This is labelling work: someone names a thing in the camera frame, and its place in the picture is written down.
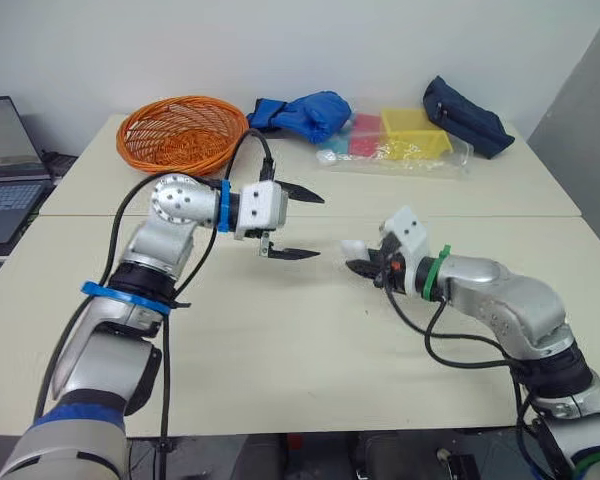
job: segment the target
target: black wire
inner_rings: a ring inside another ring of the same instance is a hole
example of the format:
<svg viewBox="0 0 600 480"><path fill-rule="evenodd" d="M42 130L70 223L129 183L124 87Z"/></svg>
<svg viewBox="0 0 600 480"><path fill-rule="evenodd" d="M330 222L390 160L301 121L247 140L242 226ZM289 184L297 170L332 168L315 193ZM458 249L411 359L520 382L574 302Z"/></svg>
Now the black wire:
<svg viewBox="0 0 600 480"><path fill-rule="evenodd" d="M431 317L431 321L429 322L429 326L424 334L424 348L426 348L427 353L431 358L433 358L436 362L441 363L442 365L446 365L447 367L453 368L462 368L465 370L478 370L482 368L494 368L494 367L509 367L510 362L507 360L492 360L489 362L473 362L473 363L465 363L465 362L455 362L453 360L447 360L446 358L440 357L436 352L433 351L431 347L431 334L433 333L433 327L435 327L436 323L440 319L442 312L444 312L445 307L447 306L447 300L442 299L436 313Z"/></svg>
<svg viewBox="0 0 600 480"><path fill-rule="evenodd" d="M171 352L169 350L169 317L162 321L162 418L160 419L160 479L167 478L167 441L169 438L169 405L171 401Z"/></svg>
<svg viewBox="0 0 600 480"><path fill-rule="evenodd" d="M264 135L262 135L262 133L260 133L255 128L250 128L240 136L240 138L236 142L235 147L233 148L233 153L231 154L231 158L229 159L229 162L227 163L227 168L224 172L225 180L229 180L229 176L231 175L231 170L233 169L233 164L236 160L236 157L238 156L238 150L240 149L240 146L242 145L244 140L249 136L254 136L258 140L260 140L260 143L262 144L262 148L265 151L266 158L271 158L271 149L269 148L267 139L264 137ZM200 261L195 266L193 271L189 274L189 276L187 278L185 278L184 281L182 282L182 284L177 288L176 298L182 293L182 291L185 288L187 288L187 286L189 286L189 283L191 283L191 280L193 280L193 278L198 274L198 272L200 271L200 269L202 268L204 263L207 261L207 257L209 256L209 254L211 253L211 250L213 249L213 246L215 245L217 235L218 235L218 229L217 229L217 227L214 227L213 231L211 232L211 237L209 238L209 243L207 244L207 248L205 249L204 253L202 254L202 257L200 257Z"/></svg>
<svg viewBox="0 0 600 480"><path fill-rule="evenodd" d="M133 451L133 440L129 439L129 457L127 458L127 473L129 475L129 480L133 480L131 478L131 452Z"/></svg>
<svg viewBox="0 0 600 480"><path fill-rule="evenodd" d="M407 315L404 313L402 308L400 308L400 306L398 305L398 302L396 301L396 299L393 295L393 291L391 290L391 285L388 280L388 273L387 273L386 269L383 269L382 275L383 275L384 291L385 291L387 298L389 299L389 303L391 303L391 306L393 307L393 309L396 311L396 313L402 319L402 321L407 324L407 326L409 326L412 330L418 332L420 335L424 335L426 333L426 330L423 330L418 325L413 323L409 319L409 317L407 317ZM498 351L500 353L502 353L502 355L506 355L504 349L502 348L502 346L500 346L500 344L498 342L491 340L490 338L483 337L481 335L468 335L468 334L462 334L462 333L431 333L431 338L475 340L477 342L483 342L488 345L491 345L492 347L497 348Z"/></svg>
<svg viewBox="0 0 600 480"><path fill-rule="evenodd" d="M236 156L238 154L238 150L240 146L244 142L244 140L248 136L254 136L260 140L262 144L262 148L265 151L265 159L271 160L271 149L267 144L266 138L256 129L249 129L245 131L242 136L236 142L236 145L233 149L233 153L231 154L231 158L227 164L227 168L224 173L224 179L229 180L229 176L231 175L231 170L233 169L233 164L235 162ZM184 291L185 288L189 286L191 281L195 278L198 272L202 269L202 266L209 258L211 254L211 250L216 242L216 237L218 235L217 227L213 228L211 232L211 237L209 238L209 243L207 244L207 248L205 249L202 257L192 270L192 272L185 278L185 280L180 284L180 286L175 291L174 300L176 300L180 294ZM168 434L169 434L169 404L170 404L170 396L171 396L171 360L170 360L170 352L169 352L169 319L165 318L163 322L163 330L162 330L162 344L163 344L163 391L162 391L162 417L160 420L160 480L165 480L167 475L167 455L168 455Z"/></svg>
<svg viewBox="0 0 600 480"><path fill-rule="evenodd" d="M217 227L213 227L213 231L211 232L211 237L209 238L209 243L207 244L207 248L205 249L204 253L202 254L202 257L200 257L200 261L195 266L193 271L184 280L184 282L182 282L182 284L176 289L176 298L182 293L182 291L185 288L187 288L189 286L189 283L191 283L191 280L193 280L193 278L198 274L198 272L202 268L202 265L204 265L204 262L207 261L207 257L211 253L211 249L213 248L214 244L216 243L217 235L218 235L218 229L217 229Z"/></svg>
<svg viewBox="0 0 600 480"><path fill-rule="evenodd" d="M235 147L233 148L233 154L231 155L231 159L229 160L229 163L227 163L227 169L224 172L225 180L229 180L229 174L231 173L231 169L233 168L233 162L235 162L236 160L238 149L242 145L242 142L244 142L244 140L249 136L256 137L258 140L260 140L262 148L264 149L265 158L267 160L272 160L273 157L271 156L271 149L269 148L267 139L264 137L264 135L262 135L262 133L260 133L259 130L256 130L255 128L250 128L242 134L242 136L236 142Z"/></svg>
<svg viewBox="0 0 600 480"><path fill-rule="evenodd" d="M138 183L135 187L133 187L129 191L129 193L124 197L124 199L122 200L122 203L118 207L118 210L116 211L116 214L113 218L113 225L111 227L111 235L109 237L109 251L107 253L107 261L105 263L104 271L102 272L102 277L100 277L100 281L98 282L99 285L101 285L101 286L104 285L106 283L107 279L109 278L109 275L111 274L111 269L113 267L113 260L115 258L115 254L116 254L116 245L118 243L118 232L120 230L120 222L122 220L122 215L124 214L124 211L127 208L127 205L129 205L129 203L131 202L133 197L135 197L135 195L142 189L142 187L144 187L147 183L149 183L163 175L164 175L164 173L159 173L159 174L150 175L150 176L144 178L140 183ZM67 343L67 340L68 340L69 336L71 335L71 332L73 331L73 328L75 327L78 319L82 315L82 312L87 307L87 305L89 304L91 299L92 299L91 296L86 297L82 301L82 303L80 303L80 305L75 310L75 312L73 312L73 315L71 315L71 318L69 318L69 321L67 322L64 329L62 330L62 333L60 334L60 338L58 338L58 341L56 342L53 352L51 353L51 357L49 357L49 361L47 362L47 367L45 369L44 376L42 378L42 383L40 384L40 391L38 392L36 408L35 408L35 411L33 414L34 422L37 421L40 417L42 417L42 415L44 415L44 407L45 407L45 403L47 402L47 396L49 394L49 386L51 385L51 378L53 377L53 372L56 369L56 365L58 363L58 359L60 358L60 354L62 353L62 350L64 349L64 346Z"/></svg>
<svg viewBox="0 0 600 480"><path fill-rule="evenodd" d="M515 380L515 378L513 378L513 376L511 377L511 380L513 382L513 393L516 397L516 415L520 415L520 411L522 410L522 393L520 392L520 384L518 382L516 382L516 380ZM522 428L524 428L524 431L527 432L529 434L529 436L533 437L534 439L538 438L538 435L533 430L533 428L531 428L526 423L523 423Z"/></svg>
<svg viewBox="0 0 600 480"><path fill-rule="evenodd" d="M149 455L149 453L151 453L151 451L153 450L153 448L148 448L147 450L145 450L145 452L142 454L142 456L136 460L136 463L134 463L133 465L131 465L131 467L129 468L129 480L132 480L131 478L131 472L135 472L136 468L138 468L138 466L140 466L140 464L142 463L142 461L147 458L147 456Z"/></svg>
<svg viewBox="0 0 600 480"><path fill-rule="evenodd" d="M135 197L142 188L155 180L156 178L163 177L167 175L169 172L161 172L154 173L153 175L149 175L146 178L143 178L135 187L129 190L129 193L122 199L122 202L118 206L118 210L116 211L115 216L113 217L113 224L111 226L111 235L109 236L109 251L107 252L107 263L104 267L104 272L102 272L102 277L100 277L100 281L98 284L103 286L107 280L109 279L109 275L111 274L111 269L113 268L113 260L116 256L116 246L118 244L118 232L120 231L120 223L122 222L122 216L124 215L124 211L127 209L133 197Z"/></svg>
<svg viewBox="0 0 600 480"><path fill-rule="evenodd" d="M540 467L536 463L536 461L529 454L529 451L527 450L527 446L524 443L524 434L523 434L523 425L525 425L524 416L527 413L527 410L529 410L529 406L531 405L532 401L533 401L533 395L531 393L529 393L529 395L527 395L527 398L525 399L524 403L522 404L520 411L518 412L518 418L516 420L516 443L518 444L518 449L520 450L520 454L522 455L522 458L524 458L525 462L527 462L529 467L532 470L534 470L535 473L537 473L544 480L555 480L553 476L551 476L550 474L545 472L542 469L542 467Z"/></svg>
<svg viewBox="0 0 600 480"><path fill-rule="evenodd" d="M156 480L156 457L157 456L158 456L158 450L157 450L157 448L154 448L154 450L153 450L153 467L151 468L151 470L153 471L153 473L152 473L153 480Z"/></svg>

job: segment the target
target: clear plastic bag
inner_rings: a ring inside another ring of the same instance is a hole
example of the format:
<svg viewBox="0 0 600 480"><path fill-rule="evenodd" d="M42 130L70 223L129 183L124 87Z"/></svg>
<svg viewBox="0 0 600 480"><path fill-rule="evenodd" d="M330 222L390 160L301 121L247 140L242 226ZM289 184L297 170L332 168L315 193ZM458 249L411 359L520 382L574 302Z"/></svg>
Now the clear plastic bag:
<svg viewBox="0 0 600 480"><path fill-rule="evenodd" d="M472 154L471 145L431 124L421 109L384 109L357 113L317 158L332 171L459 178Z"/></svg>

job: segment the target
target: robotic arm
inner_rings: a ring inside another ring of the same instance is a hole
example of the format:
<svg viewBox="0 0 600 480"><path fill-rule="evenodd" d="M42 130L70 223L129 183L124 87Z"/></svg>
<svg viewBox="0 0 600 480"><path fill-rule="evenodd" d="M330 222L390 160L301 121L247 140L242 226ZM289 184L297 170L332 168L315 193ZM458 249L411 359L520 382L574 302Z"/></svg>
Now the robotic arm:
<svg viewBox="0 0 600 480"><path fill-rule="evenodd" d="M556 477L600 479L600 378L587 366L558 295L493 260L450 255L448 246L431 257L426 230L409 208L380 231L379 251L343 242L349 268L377 287L446 301L490 328L514 380L529 392L538 440Z"/></svg>
<svg viewBox="0 0 600 480"><path fill-rule="evenodd" d="M270 233L285 223L289 198L323 203L309 190L273 180L265 164L260 182L230 193L228 181L160 178L147 220L136 230L106 286L87 282L78 327L51 381L56 406L17 443L1 479L120 479L125 470L125 415L151 395L161 351L155 337L175 302L175 282L193 248L196 227L260 239L258 254L297 260L318 255L275 250Z"/></svg>

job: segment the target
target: desk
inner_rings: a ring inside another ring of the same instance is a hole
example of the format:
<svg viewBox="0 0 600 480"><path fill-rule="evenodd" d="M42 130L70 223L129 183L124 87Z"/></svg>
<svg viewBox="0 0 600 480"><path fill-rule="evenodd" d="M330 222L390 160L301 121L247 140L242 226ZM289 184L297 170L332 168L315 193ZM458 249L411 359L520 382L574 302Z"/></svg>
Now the desk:
<svg viewBox="0 0 600 480"><path fill-rule="evenodd" d="M421 218L433 250L486 256L551 284L589 364L600 373L600 242L580 218ZM123 222L120 243L140 218ZM111 219L40 217L0 270L0 434L29 425L62 325L97 279ZM338 240L376 242L378 219L293 218L280 246L320 250L300 262L256 256L253 241L219 238L172 317L172 435L511 425L503 369L434 363L383 293L349 272ZM196 232L196 258L208 231ZM433 305L406 302L422 325ZM441 329L487 334L449 309ZM458 360L494 357L473 343L436 343ZM156 435L161 376L127 433Z"/></svg>
<svg viewBox="0 0 600 480"><path fill-rule="evenodd" d="M42 215L113 215L124 195L144 174L129 167L115 149L123 115L113 115L42 207ZM363 175L318 167L316 148L295 139L271 140L280 180L300 183L321 195L323 206L290 202L289 216L366 217L379 220L408 203L428 216L578 216L580 211L515 128L516 141L495 160L470 159L462 180ZM234 190L258 178L262 151L248 141L236 159ZM146 215L149 191L127 214Z"/></svg>

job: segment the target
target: yellow container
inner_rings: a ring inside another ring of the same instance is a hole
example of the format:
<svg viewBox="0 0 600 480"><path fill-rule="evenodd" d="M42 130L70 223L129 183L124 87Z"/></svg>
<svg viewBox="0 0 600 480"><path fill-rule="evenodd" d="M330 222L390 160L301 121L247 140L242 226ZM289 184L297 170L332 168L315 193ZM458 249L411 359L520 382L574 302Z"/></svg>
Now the yellow container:
<svg viewBox="0 0 600 480"><path fill-rule="evenodd" d="M382 123L391 160L436 159L453 151L447 132L431 123L422 108L385 108Z"/></svg>

